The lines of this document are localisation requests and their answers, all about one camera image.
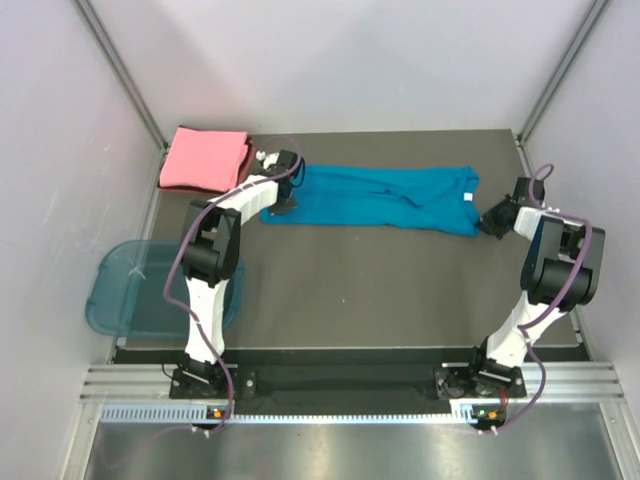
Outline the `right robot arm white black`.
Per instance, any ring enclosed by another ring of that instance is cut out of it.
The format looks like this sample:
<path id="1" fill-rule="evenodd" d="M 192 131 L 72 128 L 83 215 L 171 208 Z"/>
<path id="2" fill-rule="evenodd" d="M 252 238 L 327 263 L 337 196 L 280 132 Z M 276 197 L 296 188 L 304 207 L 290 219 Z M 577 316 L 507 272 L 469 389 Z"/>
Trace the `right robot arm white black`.
<path id="1" fill-rule="evenodd" d="M 482 232 L 514 232 L 530 241 L 520 275 L 522 294 L 503 325 L 462 366 L 434 369 L 444 399 L 525 395 L 523 366 L 531 347 L 556 321 L 595 296 L 606 232 L 544 205 L 541 179 L 520 177 L 514 192 L 487 211 Z"/>

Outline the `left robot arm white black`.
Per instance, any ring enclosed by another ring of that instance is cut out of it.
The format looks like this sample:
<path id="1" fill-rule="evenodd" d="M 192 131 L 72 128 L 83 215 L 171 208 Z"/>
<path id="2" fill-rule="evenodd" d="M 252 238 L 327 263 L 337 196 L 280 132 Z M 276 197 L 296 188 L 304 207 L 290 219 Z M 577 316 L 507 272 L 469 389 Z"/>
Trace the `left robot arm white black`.
<path id="1" fill-rule="evenodd" d="M 189 336 L 181 371 L 205 396 L 224 389 L 235 396 L 232 375 L 222 359 L 224 298 L 240 258 L 244 223 L 265 209 L 287 212 L 294 183 L 305 168 L 289 150 L 257 153 L 247 179 L 228 192 L 189 206 L 186 230 L 163 289 L 164 299 L 187 314 Z"/>

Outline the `blue t shirt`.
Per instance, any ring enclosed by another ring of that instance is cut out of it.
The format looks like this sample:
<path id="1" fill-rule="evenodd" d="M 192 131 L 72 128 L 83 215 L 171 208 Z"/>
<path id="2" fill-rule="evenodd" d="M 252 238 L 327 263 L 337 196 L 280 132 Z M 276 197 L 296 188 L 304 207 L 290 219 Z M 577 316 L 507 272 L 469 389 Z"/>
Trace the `blue t shirt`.
<path id="1" fill-rule="evenodd" d="M 297 206 L 260 220 L 272 225 L 392 226 L 475 237 L 478 174 L 469 166 L 385 169 L 310 165 Z"/>

